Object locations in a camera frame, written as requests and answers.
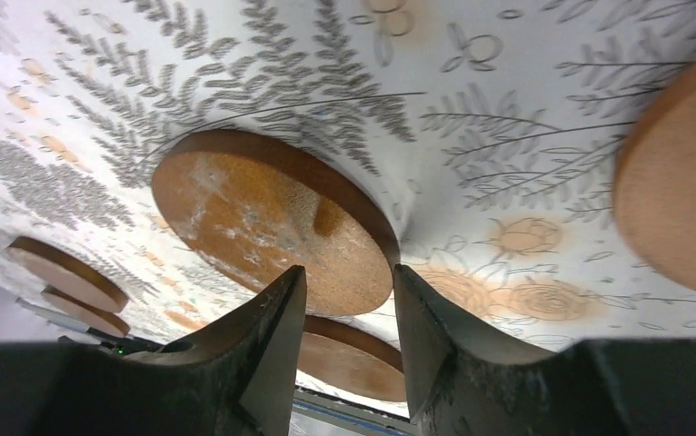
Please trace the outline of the glossy brown coaster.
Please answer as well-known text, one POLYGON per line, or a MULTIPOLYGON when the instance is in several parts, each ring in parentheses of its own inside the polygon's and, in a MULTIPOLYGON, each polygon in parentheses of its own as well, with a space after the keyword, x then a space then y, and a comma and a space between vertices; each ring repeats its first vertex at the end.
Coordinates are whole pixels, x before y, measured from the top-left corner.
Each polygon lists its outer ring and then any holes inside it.
POLYGON ((5 250, 27 271, 79 302, 111 313, 122 312, 129 303, 119 286, 53 245, 19 236, 5 250))

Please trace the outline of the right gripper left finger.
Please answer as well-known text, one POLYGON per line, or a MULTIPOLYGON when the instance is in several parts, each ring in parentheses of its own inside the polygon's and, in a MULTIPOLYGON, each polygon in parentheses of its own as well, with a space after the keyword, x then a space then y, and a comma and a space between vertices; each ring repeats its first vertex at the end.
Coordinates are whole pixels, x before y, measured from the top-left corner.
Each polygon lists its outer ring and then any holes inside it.
POLYGON ((305 269, 292 266, 202 329, 130 355, 137 397, 125 434, 284 434, 306 295, 305 269))

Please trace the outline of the dark scuffed brown coaster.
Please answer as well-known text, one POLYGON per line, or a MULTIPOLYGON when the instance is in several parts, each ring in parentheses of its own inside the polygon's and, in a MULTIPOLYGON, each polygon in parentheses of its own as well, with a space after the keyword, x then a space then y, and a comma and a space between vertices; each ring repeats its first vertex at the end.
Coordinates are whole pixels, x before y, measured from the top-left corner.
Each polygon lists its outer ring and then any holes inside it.
POLYGON ((177 237, 250 291, 300 265, 314 314, 372 312, 392 292, 400 248, 381 208, 342 173, 280 140, 238 130, 190 134, 155 167, 151 188, 177 237))

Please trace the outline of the light cork coaster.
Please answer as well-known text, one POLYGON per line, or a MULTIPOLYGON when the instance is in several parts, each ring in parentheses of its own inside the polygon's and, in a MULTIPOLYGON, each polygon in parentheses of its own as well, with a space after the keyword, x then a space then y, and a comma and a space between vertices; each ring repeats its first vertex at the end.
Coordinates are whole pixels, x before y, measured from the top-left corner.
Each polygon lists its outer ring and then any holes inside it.
POLYGON ((640 259, 696 291, 696 63, 629 133, 615 168, 612 214, 640 259))

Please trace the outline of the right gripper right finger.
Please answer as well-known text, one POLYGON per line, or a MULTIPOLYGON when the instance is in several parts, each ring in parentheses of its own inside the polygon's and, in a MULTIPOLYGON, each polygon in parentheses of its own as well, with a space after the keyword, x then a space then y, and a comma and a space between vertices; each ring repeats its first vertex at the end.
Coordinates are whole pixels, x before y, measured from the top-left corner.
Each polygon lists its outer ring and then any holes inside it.
POLYGON ((552 352, 441 296, 412 268, 393 271, 412 422, 423 435, 569 435, 533 365, 552 352))

